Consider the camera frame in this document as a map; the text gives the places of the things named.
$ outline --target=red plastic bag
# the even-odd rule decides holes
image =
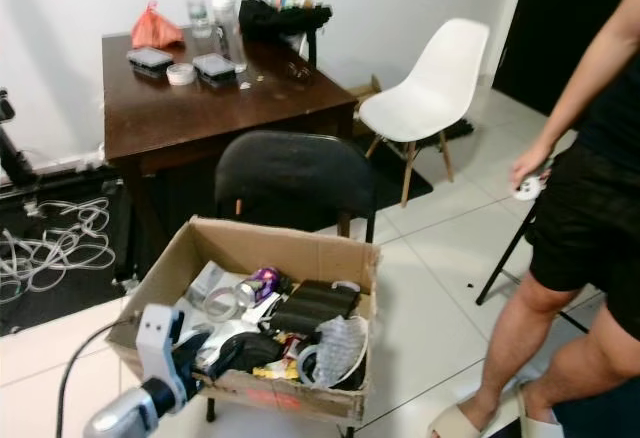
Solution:
[[[164,16],[156,13],[155,1],[150,1],[147,9],[138,19],[131,31],[134,48],[151,46],[164,48],[171,43],[184,41],[182,30],[169,22]]]

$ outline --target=doorway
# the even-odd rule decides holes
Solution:
[[[620,0],[518,0],[493,87],[548,115]]]

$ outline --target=beige slide sandal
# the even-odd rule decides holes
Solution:
[[[440,438],[478,438],[482,434],[464,416],[458,405],[450,406],[433,420],[427,438],[431,438],[434,431]]]
[[[522,387],[524,385],[525,383],[518,383],[517,385],[522,438],[564,438],[564,431],[562,430],[561,424],[544,423],[542,421],[532,420],[527,416],[527,408],[524,403],[524,395],[522,394]]]

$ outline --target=dark wooden table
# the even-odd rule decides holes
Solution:
[[[213,40],[193,40],[167,48],[176,63],[215,51]],[[247,71],[238,83],[214,89],[195,83],[173,87],[134,73],[126,59],[129,35],[102,40],[105,155],[122,175],[156,251],[168,235],[150,199],[143,176],[219,155],[239,134],[251,129],[333,132],[351,137],[356,100],[317,70],[302,84],[288,76],[290,63],[308,66],[284,45],[247,42]]]

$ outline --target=plastic water bottle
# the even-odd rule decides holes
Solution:
[[[191,33],[194,38],[209,38],[211,36],[211,23],[207,16],[205,0],[186,0],[189,20],[191,21]]]

